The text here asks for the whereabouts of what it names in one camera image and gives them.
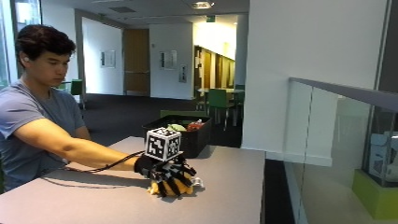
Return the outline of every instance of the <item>man's arm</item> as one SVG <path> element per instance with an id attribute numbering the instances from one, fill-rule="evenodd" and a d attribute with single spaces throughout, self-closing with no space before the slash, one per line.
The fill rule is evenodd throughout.
<path id="1" fill-rule="evenodd" d="M 83 137 L 85 132 L 86 129 L 77 129 L 77 136 Z M 37 119 L 26 123 L 13 132 L 13 135 L 29 145 L 93 168 L 105 167 L 127 155 L 82 138 L 70 137 L 49 119 Z M 137 157 L 110 169 L 133 171 L 135 160 Z"/>
<path id="2" fill-rule="evenodd" d="M 89 132 L 85 126 L 75 129 L 75 137 L 90 140 Z"/>

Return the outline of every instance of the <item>black box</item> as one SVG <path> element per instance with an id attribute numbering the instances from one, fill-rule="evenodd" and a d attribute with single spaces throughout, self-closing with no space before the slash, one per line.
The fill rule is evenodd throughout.
<path id="1" fill-rule="evenodd" d="M 191 132 L 181 132 L 179 151 L 183 151 L 182 156 L 186 159 L 195 158 L 206 147 L 210 141 L 211 119 L 206 117 L 167 115 L 161 119 L 142 125 L 142 135 L 146 141 L 146 132 L 159 127 L 166 128 L 169 124 L 178 124 L 186 128 L 190 122 L 197 122 L 201 119 L 203 123 L 198 130 Z"/>

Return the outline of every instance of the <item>white pillar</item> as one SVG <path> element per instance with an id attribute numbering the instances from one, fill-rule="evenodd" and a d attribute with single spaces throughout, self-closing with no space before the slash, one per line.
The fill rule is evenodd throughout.
<path id="1" fill-rule="evenodd" d="M 246 82 L 249 15 L 237 16 L 235 84 Z"/>

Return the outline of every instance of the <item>black and white pattern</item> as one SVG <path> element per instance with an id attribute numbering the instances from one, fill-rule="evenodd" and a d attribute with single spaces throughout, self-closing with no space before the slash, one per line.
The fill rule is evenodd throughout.
<path id="1" fill-rule="evenodd" d="M 170 160 L 179 152 L 179 137 L 179 132 L 165 128 L 147 131 L 145 155 L 159 161 Z"/>

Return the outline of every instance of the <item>gray t-shirt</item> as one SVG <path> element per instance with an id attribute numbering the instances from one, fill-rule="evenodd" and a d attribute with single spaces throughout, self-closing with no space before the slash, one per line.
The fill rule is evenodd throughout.
<path id="1" fill-rule="evenodd" d="M 71 137 L 75 137 L 75 129 L 85 126 L 79 108 L 66 91 L 50 89 L 49 99 L 40 100 L 20 81 L 0 91 L 0 158 L 5 191 L 65 165 L 58 156 L 12 135 L 24 124 L 42 118 L 54 122 Z"/>

